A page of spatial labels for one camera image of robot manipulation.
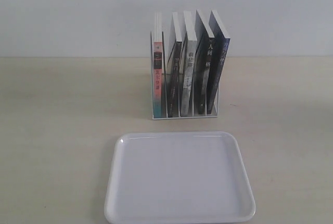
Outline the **dark blue moon book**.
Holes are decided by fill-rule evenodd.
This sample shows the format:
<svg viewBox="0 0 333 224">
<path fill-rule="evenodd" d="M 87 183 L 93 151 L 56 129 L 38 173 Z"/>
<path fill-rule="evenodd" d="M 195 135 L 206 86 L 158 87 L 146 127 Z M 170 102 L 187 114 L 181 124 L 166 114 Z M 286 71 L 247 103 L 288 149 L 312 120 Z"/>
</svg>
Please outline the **dark blue moon book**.
<svg viewBox="0 0 333 224">
<path fill-rule="evenodd" d="M 222 23 L 222 19 L 216 10 L 212 10 L 209 18 L 209 26 L 214 34 L 214 45 L 207 85 L 207 114 L 212 114 L 215 97 L 219 88 L 219 82 L 223 71 L 230 35 Z"/>
</svg>

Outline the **grey white spine book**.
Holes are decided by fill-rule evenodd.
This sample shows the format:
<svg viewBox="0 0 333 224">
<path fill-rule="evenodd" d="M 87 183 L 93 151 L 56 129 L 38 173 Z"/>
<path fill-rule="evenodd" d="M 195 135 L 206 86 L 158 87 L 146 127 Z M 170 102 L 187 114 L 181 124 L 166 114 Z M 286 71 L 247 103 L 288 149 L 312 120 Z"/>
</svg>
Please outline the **grey white spine book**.
<svg viewBox="0 0 333 224">
<path fill-rule="evenodd" d="M 183 46 L 183 85 L 181 90 L 180 115 L 188 115 L 189 101 L 191 95 L 191 86 L 194 73 L 194 64 L 197 47 L 197 37 L 195 27 L 190 11 L 184 11 L 184 46 Z"/>
</svg>

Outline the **pink and teal book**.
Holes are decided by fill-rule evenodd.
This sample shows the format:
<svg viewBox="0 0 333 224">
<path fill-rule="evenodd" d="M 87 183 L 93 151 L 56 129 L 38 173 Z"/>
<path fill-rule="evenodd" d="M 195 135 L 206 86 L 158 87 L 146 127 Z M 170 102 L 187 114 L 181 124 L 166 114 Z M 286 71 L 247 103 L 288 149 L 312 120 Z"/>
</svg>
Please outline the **pink and teal book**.
<svg viewBox="0 0 333 224">
<path fill-rule="evenodd" d="M 153 31 L 153 113 L 155 118 L 162 117 L 162 93 L 163 93 L 163 39 L 162 39 L 162 15 L 155 13 Z"/>
</svg>

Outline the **black spine book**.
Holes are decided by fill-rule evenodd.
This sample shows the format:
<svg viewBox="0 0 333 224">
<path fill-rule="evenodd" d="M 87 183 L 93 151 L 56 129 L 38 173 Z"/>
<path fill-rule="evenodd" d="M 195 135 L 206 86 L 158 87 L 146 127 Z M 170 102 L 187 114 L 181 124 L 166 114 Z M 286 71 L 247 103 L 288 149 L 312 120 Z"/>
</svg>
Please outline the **black spine book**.
<svg viewBox="0 0 333 224">
<path fill-rule="evenodd" d="M 177 109 L 177 92 L 179 82 L 180 58 L 182 50 L 182 33 L 178 12 L 172 13 L 168 62 L 167 62 L 167 100 L 168 100 L 168 116 L 172 118 Z"/>
</svg>

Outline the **black book white title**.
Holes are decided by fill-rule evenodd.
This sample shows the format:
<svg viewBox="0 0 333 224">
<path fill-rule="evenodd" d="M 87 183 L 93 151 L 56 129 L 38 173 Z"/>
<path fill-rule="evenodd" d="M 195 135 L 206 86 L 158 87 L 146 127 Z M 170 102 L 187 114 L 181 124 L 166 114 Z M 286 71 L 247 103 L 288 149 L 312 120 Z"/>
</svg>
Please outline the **black book white title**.
<svg viewBox="0 0 333 224">
<path fill-rule="evenodd" d="M 195 67 L 195 102 L 197 113 L 204 115 L 206 111 L 207 85 L 215 37 L 208 20 L 199 9 L 196 10 L 195 31 L 198 40 Z"/>
</svg>

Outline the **white plastic tray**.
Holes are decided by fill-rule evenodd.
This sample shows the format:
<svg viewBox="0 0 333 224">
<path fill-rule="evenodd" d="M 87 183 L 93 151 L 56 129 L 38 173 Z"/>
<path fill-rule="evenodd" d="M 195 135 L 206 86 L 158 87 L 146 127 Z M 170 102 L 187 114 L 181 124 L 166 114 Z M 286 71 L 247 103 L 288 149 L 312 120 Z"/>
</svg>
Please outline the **white plastic tray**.
<svg viewBox="0 0 333 224">
<path fill-rule="evenodd" d="M 238 143 L 227 132 L 129 133 L 115 144 L 109 223 L 238 223 L 255 211 Z"/>
</svg>

